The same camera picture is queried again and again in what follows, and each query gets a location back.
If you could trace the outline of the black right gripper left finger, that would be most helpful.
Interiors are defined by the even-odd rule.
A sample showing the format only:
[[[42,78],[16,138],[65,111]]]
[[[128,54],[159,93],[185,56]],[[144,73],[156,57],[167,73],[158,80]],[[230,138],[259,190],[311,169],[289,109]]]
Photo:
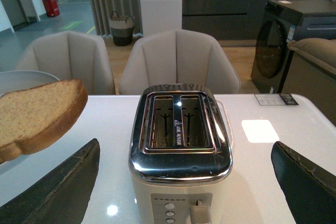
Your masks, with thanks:
[[[1,206],[1,223],[81,223],[100,162],[92,139],[23,193]]]

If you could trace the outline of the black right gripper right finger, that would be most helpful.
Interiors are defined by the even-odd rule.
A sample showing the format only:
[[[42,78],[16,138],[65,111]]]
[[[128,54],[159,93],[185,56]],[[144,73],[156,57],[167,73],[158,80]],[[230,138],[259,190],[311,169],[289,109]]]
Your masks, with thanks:
[[[335,223],[335,175],[280,141],[271,162],[296,223]]]

